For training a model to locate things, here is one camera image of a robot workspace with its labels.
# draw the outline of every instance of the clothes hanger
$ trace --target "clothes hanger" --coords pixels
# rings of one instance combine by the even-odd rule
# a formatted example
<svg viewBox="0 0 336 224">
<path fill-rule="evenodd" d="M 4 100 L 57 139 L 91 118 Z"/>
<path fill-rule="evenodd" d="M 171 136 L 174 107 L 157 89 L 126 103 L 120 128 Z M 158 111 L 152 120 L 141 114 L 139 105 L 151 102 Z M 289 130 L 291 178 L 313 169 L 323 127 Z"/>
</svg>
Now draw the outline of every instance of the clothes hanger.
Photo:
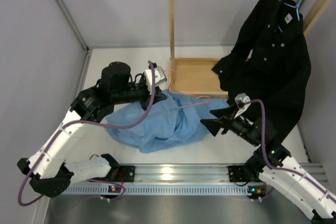
<svg viewBox="0 0 336 224">
<path fill-rule="evenodd" d="M 284 3 L 285 5 L 289 6 L 289 7 L 292 7 L 292 8 L 295 8 L 296 9 L 296 14 L 298 16 L 298 21 L 300 21 L 300 15 L 299 15 L 299 7 L 300 5 L 302 4 L 302 1 L 303 0 L 298 0 L 297 4 L 294 6 L 294 5 L 290 5 L 290 4 L 287 4 L 287 3 Z"/>
</svg>

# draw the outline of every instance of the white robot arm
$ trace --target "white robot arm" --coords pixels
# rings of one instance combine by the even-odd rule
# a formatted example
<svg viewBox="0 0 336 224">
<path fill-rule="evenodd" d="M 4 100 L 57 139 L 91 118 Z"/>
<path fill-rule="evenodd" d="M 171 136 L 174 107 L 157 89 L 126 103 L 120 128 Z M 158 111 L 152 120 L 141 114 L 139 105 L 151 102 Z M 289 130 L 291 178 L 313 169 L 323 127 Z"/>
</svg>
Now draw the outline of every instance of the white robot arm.
<svg viewBox="0 0 336 224">
<path fill-rule="evenodd" d="M 110 154 L 80 162 L 66 162 L 66 158 L 88 131 L 101 126 L 99 122 L 113 112 L 114 105 L 139 101 L 146 110 L 144 116 L 133 125 L 113 126 L 127 129 L 140 123 L 153 103 L 165 99 L 158 87 L 166 82 L 164 71 L 156 64 L 149 64 L 151 70 L 139 74 L 141 78 L 138 83 L 136 80 L 129 82 L 131 69 L 125 63 L 113 62 L 104 68 L 97 84 L 78 94 L 59 128 L 42 148 L 30 158 L 20 159 L 17 166 L 26 175 L 23 186 L 31 178 L 30 185 L 34 191 L 55 197 L 69 185 L 80 181 L 92 178 L 112 181 L 120 167 Z"/>
<path fill-rule="evenodd" d="M 241 115 L 252 102 L 261 105 L 262 118 L 250 123 Z M 277 132 L 266 120 L 264 104 L 239 94 L 232 106 L 210 111 L 217 119 L 201 122 L 215 136 L 233 131 L 253 146 L 260 146 L 243 166 L 231 166 L 232 182 L 262 181 L 292 201 L 313 223 L 336 223 L 336 195 L 329 192 L 275 138 Z"/>
</svg>

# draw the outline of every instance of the wooden rack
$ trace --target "wooden rack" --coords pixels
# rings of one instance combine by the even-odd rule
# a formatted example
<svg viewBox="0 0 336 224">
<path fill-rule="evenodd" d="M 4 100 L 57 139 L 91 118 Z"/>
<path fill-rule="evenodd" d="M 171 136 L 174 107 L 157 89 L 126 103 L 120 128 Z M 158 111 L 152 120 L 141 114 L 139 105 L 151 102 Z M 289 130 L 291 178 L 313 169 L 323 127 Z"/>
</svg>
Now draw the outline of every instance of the wooden rack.
<svg viewBox="0 0 336 224">
<path fill-rule="evenodd" d="M 304 35 L 311 30 L 331 1 L 315 1 L 303 21 Z M 170 67 L 176 71 L 176 78 L 173 80 L 170 74 L 170 81 L 173 81 L 172 89 L 187 94 L 226 98 L 228 92 L 220 89 L 218 76 L 211 70 L 219 59 L 175 57 L 174 18 L 174 0 L 169 0 Z"/>
</svg>

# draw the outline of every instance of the blue shirt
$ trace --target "blue shirt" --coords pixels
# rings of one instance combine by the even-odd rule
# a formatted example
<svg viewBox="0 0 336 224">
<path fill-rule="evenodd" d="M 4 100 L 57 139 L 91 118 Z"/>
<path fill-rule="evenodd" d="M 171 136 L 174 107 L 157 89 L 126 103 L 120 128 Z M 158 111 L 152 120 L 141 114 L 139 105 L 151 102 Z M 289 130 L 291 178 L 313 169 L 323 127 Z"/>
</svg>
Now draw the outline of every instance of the blue shirt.
<svg viewBox="0 0 336 224">
<path fill-rule="evenodd" d="M 181 106 L 206 101 L 184 94 L 174 94 L 166 90 L 162 93 L 167 99 L 152 106 L 143 122 L 126 129 L 108 129 L 113 139 L 149 153 L 202 140 L 209 133 L 201 119 L 214 119 L 210 110 L 228 106 L 224 100 L 210 99 L 209 102 L 187 108 Z M 144 111 L 140 103 L 131 103 L 105 117 L 107 124 L 130 125 L 136 122 Z"/>
</svg>

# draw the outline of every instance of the black jacket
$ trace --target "black jacket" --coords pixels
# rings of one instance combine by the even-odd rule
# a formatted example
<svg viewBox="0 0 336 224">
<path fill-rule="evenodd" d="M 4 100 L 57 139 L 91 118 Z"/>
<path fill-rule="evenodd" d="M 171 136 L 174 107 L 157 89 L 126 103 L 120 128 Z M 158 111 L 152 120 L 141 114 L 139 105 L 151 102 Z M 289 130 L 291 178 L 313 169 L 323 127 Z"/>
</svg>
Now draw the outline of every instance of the black jacket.
<svg viewBox="0 0 336 224">
<path fill-rule="evenodd" d="M 232 52 L 213 68 L 229 103 L 239 93 L 262 99 L 266 118 L 282 142 L 298 123 L 305 102 L 311 66 L 303 35 L 303 16 L 284 3 L 292 0 L 259 0 L 240 29 Z M 253 49 L 251 59 L 246 61 Z M 251 121 L 261 116 L 259 104 L 244 114 Z"/>
</svg>

